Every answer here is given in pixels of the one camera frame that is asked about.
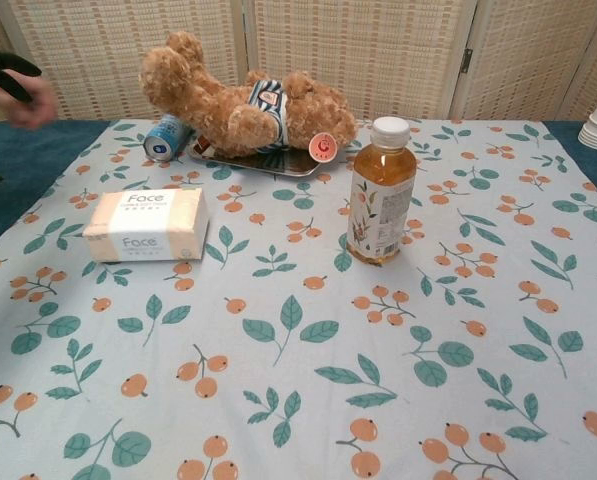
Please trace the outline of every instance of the orange liquid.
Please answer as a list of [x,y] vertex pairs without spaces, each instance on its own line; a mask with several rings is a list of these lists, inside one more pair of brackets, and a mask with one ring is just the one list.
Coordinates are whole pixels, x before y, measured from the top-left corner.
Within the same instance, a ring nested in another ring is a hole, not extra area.
[[[416,175],[416,157],[408,149],[386,149],[373,144],[363,148],[354,161],[354,171],[378,185],[390,187],[405,182]],[[365,257],[349,242],[347,250],[364,263],[383,265],[394,258],[400,249],[384,257]]]

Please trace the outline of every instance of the bottle label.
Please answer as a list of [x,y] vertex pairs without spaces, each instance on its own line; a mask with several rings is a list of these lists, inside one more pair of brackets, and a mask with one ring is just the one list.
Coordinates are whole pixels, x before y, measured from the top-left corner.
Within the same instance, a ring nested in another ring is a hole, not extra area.
[[414,189],[414,177],[397,185],[378,185],[354,171],[347,242],[367,258],[398,248]]

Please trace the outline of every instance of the red circular sticker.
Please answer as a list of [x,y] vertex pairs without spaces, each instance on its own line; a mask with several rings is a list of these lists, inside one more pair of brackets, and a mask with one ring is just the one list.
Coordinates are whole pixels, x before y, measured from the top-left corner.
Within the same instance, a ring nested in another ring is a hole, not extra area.
[[331,162],[338,153],[336,140],[326,132],[318,133],[309,142],[309,155],[319,163]]

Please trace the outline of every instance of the black object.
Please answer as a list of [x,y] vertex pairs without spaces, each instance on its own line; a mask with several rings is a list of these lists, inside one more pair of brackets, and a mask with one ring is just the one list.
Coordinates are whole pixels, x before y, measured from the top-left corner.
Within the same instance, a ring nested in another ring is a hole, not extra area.
[[4,72],[5,69],[15,70],[28,77],[38,77],[42,74],[42,70],[14,53],[0,52],[0,88],[20,102],[31,103],[33,98],[29,95],[29,92],[11,75]]

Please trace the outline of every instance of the white bottle cap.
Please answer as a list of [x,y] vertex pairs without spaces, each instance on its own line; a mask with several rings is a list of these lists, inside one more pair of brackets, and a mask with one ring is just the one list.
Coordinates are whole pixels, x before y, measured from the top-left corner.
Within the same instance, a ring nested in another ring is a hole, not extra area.
[[409,123],[400,117],[380,117],[371,127],[371,143],[382,148],[403,148],[409,138]]

